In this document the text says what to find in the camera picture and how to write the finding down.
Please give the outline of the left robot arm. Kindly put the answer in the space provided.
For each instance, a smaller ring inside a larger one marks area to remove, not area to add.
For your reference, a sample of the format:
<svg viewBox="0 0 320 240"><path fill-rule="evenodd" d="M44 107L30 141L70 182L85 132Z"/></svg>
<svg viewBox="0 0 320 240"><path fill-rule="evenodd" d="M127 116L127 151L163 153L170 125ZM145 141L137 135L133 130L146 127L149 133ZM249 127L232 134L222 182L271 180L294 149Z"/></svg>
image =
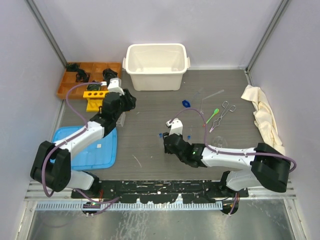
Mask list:
<svg viewBox="0 0 320 240"><path fill-rule="evenodd" d="M109 135L122 113L136 107L136 101L126 88L122 92L110 91L98 113L81 129L60 141L44 141L39 145L30 177L42 184L47 197L65 188L82 190L88 198L99 195L99 178L85 171L72 170L71 161L86 147Z"/></svg>

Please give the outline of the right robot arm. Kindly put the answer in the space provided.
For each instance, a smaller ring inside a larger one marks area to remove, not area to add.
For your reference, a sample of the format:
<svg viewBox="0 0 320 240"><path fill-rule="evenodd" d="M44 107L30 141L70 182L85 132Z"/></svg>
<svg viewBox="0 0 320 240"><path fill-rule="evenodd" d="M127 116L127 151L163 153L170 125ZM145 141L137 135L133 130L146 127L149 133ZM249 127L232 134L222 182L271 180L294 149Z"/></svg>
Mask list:
<svg viewBox="0 0 320 240"><path fill-rule="evenodd" d="M164 151L176 155L193 168L225 167L218 189L225 197L252 187L284 193L287 190L291 163L272 147L259 143L247 149L218 148L185 141L180 134L163 134Z"/></svg>

